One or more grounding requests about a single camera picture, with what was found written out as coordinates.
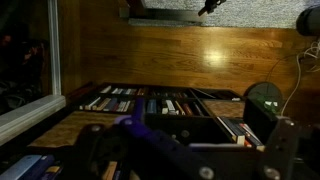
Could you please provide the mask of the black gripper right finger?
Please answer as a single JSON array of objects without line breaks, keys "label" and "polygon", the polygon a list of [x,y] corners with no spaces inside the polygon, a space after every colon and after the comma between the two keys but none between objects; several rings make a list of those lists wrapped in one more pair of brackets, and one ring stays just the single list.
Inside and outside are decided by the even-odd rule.
[{"label": "black gripper right finger", "polygon": [[299,142],[299,126],[280,116],[258,164],[260,180],[290,180]]}]

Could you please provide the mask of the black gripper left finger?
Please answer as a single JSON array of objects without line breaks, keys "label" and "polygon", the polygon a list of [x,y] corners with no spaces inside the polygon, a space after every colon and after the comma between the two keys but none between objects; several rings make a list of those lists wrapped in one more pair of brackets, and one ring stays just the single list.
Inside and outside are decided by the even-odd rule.
[{"label": "black gripper left finger", "polygon": [[187,180],[181,157],[186,148],[165,133],[151,130],[132,116],[120,116],[110,128],[90,124],[82,128],[71,154],[73,175],[100,180],[107,164],[123,161],[141,180]]}]

